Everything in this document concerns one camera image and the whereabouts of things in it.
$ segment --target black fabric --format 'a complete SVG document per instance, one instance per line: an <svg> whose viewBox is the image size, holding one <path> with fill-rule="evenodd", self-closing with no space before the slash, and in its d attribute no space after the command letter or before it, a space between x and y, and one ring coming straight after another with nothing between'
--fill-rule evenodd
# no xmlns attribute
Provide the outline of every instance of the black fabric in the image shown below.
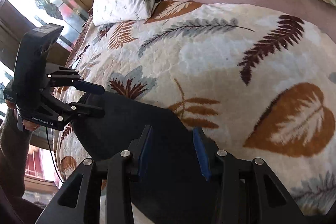
<svg viewBox="0 0 336 224"><path fill-rule="evenodd" d="M104 118L78 117L73 130L96 161L111 158L138 139L145 125L154 129L147 172L131 183L133 204L155 224L207 224L215 209L218 184L201 175L192 132L170 110L105 92L85 94L80 103L103 107Z"/></svg>

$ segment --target black cable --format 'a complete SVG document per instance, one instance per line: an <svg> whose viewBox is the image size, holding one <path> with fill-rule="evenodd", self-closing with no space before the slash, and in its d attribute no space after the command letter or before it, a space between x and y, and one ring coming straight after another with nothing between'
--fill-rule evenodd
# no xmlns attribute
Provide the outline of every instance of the black cable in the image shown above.
<svg viewBox="0 0 336 224"><path fill-rule="evenodd" d="M56 174L57 174L57 176L58 176L58 178L59 178L59 181L62 182L62 183L64 183L64 181L61 179L60 175L58 174L58 171L57 171L57 168L56 168L56 164L55 164L55 162L54 162L54 157L53 157L53 154L52 154L52 152L51 152L51 147L50 147L50 143L49 143L49 136L48 136L48 128L47 128L47 127L45 127L45 131L46 131L46 133L47 133L47 142L48 142L49 151L50 151L50 155L51 155L52 163L53 163L53 165L54 165Z"/></svg>

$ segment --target metal screw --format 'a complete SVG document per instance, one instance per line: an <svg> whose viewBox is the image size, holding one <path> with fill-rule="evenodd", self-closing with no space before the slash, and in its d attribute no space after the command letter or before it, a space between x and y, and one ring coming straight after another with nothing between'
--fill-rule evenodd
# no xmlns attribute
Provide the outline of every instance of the metal screw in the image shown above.
<svg viewBox="0 0 336 224"><path fill-rule="evenodd" d="M87 159L85 159L84 161L83 161L83 164L84 165L91 165L93 163L93 161L92 161L92 159L90 159L90 158L87 158Z"/></svg>
<svg viewBox="0 0 336 224"><path fill-rule="evenodd" d="M258 164L258 165L263 165L263 164L264 164L264 161L263 161L263 159L261 159L261 158L256 158L256 159L254 160L254 162L255 162L255 164Z"/></svg>
<svg viewBox="0 0 336 224"><path fill-rule="evenodd" d="M131 154L131 152L128 150L124 150L124 151L121 151L120 154L122 157L128 157Z"/></svg>
<svg viewBox="0 0 336 224"><path fill-rule="evenodd" d="M227 155L227 152L225 150L218 150L217 155L221 157L225 157Z"/></svg>

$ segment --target quilted bedspread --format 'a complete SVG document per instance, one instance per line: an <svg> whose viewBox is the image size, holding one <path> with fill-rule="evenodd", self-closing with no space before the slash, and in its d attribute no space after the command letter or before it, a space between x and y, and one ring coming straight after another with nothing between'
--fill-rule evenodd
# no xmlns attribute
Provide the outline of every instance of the quilted bedspread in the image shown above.
<svg viewBox="0 0 336 224"><path fill-rule="evenodd" d="M253 5L168 0L146 21L91 23L71 63L86 81L201 126L236 158L263 158L305 214L336 199L336 45L317 26ZM55 92L67 103L82 94ZM56 154L64 178L89 156L70 124Z"/></svg>

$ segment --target sleeve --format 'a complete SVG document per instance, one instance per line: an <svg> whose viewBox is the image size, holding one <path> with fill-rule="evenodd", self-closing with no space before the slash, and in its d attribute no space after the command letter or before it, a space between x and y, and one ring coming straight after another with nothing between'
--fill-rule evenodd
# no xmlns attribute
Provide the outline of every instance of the sleeve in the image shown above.
<svg viewBox="0 0 336 224"><path fill-rule="evenodd" d="M0 126L0 185L6 195L22 197L31 132L17 129L14 111L8 109Z"/></svg>

